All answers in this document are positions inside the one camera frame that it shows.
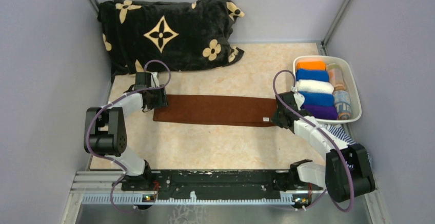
black metal base plate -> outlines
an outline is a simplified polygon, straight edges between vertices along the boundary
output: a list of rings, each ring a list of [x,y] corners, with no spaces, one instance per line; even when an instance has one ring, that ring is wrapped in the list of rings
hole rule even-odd
[[[296,188],[288,170],[153,170],[150,182],[125,179],[122,190],[152,191],[158,182],[160,200],[189,199],[192,191],[198,200],[238,200],[279,199],[280,191],[308,189]]]

plastic bottle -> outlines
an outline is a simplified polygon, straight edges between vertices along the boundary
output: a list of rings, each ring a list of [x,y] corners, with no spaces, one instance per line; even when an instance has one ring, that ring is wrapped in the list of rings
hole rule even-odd
[[[343,71],[338,64],[328,64],[326,71],[329,74],[329,82],[334,86],[334,91],[346,91],[346,83],[343,79]]]

white plastic basket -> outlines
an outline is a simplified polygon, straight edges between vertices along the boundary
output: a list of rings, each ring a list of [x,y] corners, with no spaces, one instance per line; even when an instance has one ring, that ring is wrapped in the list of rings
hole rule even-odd
[[[349,64],[341,58],[332,56],[300,56],[293,61],[293,73],[296,74],[296,65],[299,62],[314,62],[323,61],[328,64],[338,64],[343,70],[343,79],[347,86],[347,92],[350,95],[350,105],[352,108],[352,115],[349,120],[324,120],[316,119],[320,123],[326,124],[343,124],[351,123],[358,120],[361,117],[361,102],[358,96],[357,86],[355,84],[355,79],[353,78],[352,71]]]

striped cloth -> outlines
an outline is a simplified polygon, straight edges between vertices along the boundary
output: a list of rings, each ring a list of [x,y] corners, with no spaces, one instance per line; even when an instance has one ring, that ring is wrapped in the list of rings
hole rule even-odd
[[[341,139],[342,141],[346,142],[348,145],[354,145],[356,144],[355,140],[351,138],[345,131],[344,128],[341,125],[333,126],[331,124],[322,124],[322,127],[328,130],[328,132],[332,133],[335,137],[338,139]],[[370,166],[373,168],[373,165],[371,164],[371,156],[367,152],[368,161],[370,163]]]

black pillow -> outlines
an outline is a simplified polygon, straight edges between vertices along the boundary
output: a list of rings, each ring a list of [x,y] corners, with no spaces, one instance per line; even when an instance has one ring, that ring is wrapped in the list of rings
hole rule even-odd
[[[234,64],[244,53],[228,42],[232,25],[244,16],[231,0],[114,0],[101,3],[99,10],[112,75],[134,74],[136,61],[143,67],[152,59],[174,71],[212,69]],[[151,63],[147,71],[165,68]]]

